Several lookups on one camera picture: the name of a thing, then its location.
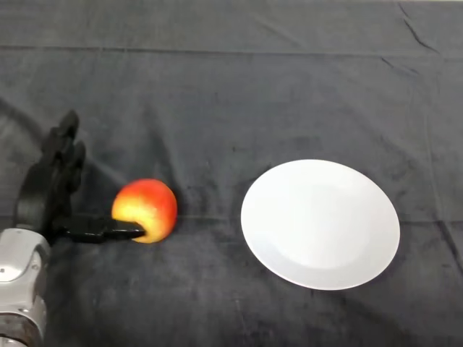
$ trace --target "plate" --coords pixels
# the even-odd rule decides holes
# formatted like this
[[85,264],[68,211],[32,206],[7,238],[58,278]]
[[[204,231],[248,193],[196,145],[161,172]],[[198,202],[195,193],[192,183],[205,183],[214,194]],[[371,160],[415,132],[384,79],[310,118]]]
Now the plate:
[[296,160],[249,188],[241,224],[252,253],[278,276],[338,290],[372,280],[399,246],[397,213],[360,172],[324,160]]

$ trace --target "robotic hand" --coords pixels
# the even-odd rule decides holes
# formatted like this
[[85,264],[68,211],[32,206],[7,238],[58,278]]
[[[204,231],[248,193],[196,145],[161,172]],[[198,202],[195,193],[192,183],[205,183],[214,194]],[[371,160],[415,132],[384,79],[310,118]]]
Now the robotic hand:
[[85,146],[74,144],[78,125],[71,112],[48,133],[20,190],[13,227],[0,233],[0,347],[43,345],[46,266],[57,238],[99,243],[145,234],[136,223],[72,215],[85,161]]

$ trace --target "red apple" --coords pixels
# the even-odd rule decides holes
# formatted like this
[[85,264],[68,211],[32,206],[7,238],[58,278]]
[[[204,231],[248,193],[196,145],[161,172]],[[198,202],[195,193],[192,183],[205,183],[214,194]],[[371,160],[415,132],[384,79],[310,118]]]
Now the red apple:
[[122,188],[111,214],[114,219],[140,224],[146,235],[134,240],[149,244],[171,233],[177,219],[177,200],[163,182],[141,179]]

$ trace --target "table surface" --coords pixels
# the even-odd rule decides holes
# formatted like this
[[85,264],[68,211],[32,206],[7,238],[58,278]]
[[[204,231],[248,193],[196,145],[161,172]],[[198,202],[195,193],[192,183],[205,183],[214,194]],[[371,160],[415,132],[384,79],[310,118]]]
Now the table surface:
[[[60,241],[53,346],[463,346],[463,4],[0,1],[0,215],[69,109],[89,149],[75,210],[154,177],[179,222],[151,245]],[[247,188],[301,158],[363,172],[393,202],[386,271],[334,292],[266,270]]]

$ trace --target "silver robot wrist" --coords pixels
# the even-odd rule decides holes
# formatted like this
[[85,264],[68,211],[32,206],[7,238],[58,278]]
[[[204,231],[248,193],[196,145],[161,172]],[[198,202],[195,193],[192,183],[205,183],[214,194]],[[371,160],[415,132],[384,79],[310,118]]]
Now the silver robot wrist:
[[20,228],[1,232],[0,347],[42,346],[49,255],[50,246],[40,234]]

